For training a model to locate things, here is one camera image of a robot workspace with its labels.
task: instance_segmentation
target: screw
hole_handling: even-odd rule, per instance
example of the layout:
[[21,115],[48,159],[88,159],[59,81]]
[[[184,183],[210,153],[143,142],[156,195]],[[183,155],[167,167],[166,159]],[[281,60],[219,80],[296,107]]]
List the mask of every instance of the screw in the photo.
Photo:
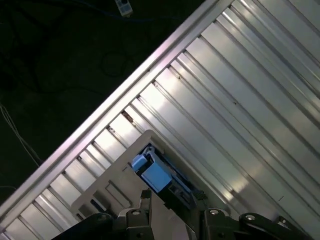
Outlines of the screw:
[[133,215],[139,215],[139,214],[140,214],[140,211],[139,211],[139,210],[135,210],[135,211],[132,212],[132,214],[133,214]]
[[212,215],[217,215],[219,212],[217,210],[215,210],[215,209],[212,209],[212,210],[210,210],[210,213]]
[[252,216],[252,215],[246,215],[245,218],[248,220],[255,220],[256,219],[256,217]]

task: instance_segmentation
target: blue component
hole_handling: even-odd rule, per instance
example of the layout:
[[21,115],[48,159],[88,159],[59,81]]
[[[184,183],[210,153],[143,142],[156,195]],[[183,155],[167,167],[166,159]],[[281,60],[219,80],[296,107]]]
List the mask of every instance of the blue component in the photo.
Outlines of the blue component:
[[132,161],[132,169],[137,172],[144,164],[147,163],[147,159],[143,155],[137,155]]
[[153,163],[145,170],[141,177],[153,188],[156,193],[159,193],[167,184],[171,182],[171,176],[167,174],[161,166]]
[[188,179],[170,163],[165,155],[161,155],[161,157],[164,160],[155,153],[155,148],[149,144],[141,154],[133,159],[132,168],[156,193],[168,186],[177,198],[190,208],[190,193],[195,188],[192,184],[192,189],[186,186],[184,182],[188,182]]

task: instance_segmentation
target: silver metal surface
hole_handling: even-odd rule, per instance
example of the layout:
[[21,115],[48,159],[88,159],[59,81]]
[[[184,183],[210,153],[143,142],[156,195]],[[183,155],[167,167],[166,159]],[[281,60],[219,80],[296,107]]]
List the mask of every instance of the silver metal surface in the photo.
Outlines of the silver metal surface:
[[21,216],[44,240],[51,240],[61,233],[33,204]]
[[80,196],[80,192],[72,185],[65,176],[60,174],[51,184],[51,188],[71,206],[71,204]]
[[246,215],[245,218],[248,220],[255,220],[256,219],[255,216],[253,216],[253,215]]
[[0,227],[20,240],[47,237],[39,219],[75,224],[68,208],[151,129],[232,217],[281,215],[320,239],[319,12],[207,0],[0,207]]
[[14,240],[35,240],[37,237],[18,219],[6,229],[6,234]]
[[210,210],[210,213],[211,213],[212,215],[216,215],[216,214],[218,214],[219,212],[218,212],[217,210],[213,209],[213,210]]
[[96,178],[78,161],[74,160],[66,169],[65,176],[81,191],[85,191]]

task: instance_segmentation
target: bolt head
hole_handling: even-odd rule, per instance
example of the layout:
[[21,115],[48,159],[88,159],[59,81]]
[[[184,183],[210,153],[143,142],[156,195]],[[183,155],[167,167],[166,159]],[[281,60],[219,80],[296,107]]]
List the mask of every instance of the bolt head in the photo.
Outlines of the bolt head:
[[217,214],[219,213],[219,211],[218,211],[218,210],[215,210],[215,209],[212,209],[212,210],[210,210],[210,213],[211,213],[212,215],[217,215]]
[[246,215],[245,218],[251,221],[256,219],[256,217],[253,215]]

